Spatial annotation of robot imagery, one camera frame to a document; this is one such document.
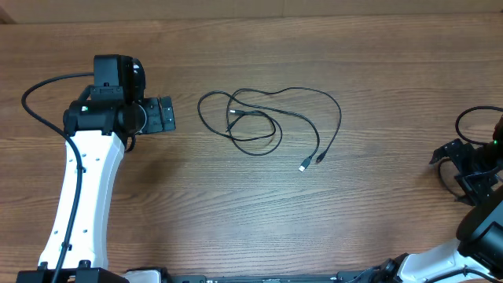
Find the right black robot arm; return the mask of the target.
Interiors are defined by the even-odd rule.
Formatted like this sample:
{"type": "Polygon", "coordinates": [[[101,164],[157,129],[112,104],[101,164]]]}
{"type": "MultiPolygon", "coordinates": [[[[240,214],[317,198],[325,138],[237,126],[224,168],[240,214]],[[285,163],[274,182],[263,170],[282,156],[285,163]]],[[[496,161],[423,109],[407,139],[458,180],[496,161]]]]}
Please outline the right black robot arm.
{"type": "Polygon", "coordinates": [[[433,152],[430,163],[451,162],[464,191],[457,199],[473,206],[460,222],[456,238],[427,252],[404,254],[369,270],[368,282],[502,281],[502,188],[494,189],[502,171],[502,122],[493,140],[474,143],[459,137],[433,152]]]}

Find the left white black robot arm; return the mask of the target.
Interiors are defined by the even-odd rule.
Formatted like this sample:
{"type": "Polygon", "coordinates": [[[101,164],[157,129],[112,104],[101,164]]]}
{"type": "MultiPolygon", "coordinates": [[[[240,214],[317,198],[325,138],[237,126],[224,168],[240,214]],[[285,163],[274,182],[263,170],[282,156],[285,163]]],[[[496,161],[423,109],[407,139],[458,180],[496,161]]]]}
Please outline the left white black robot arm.
{"type": "Polygon", "coordinates": [[[170,282],[164,267],[123,275],[108,270],[107,228],[119,165],[138,135],[175,129],[169,97],[145,97],[145,70],[137,58],[97,55],[92,84],[64,111],[66,165],[57,213],[36,270],[17,281],[170,282]]]}

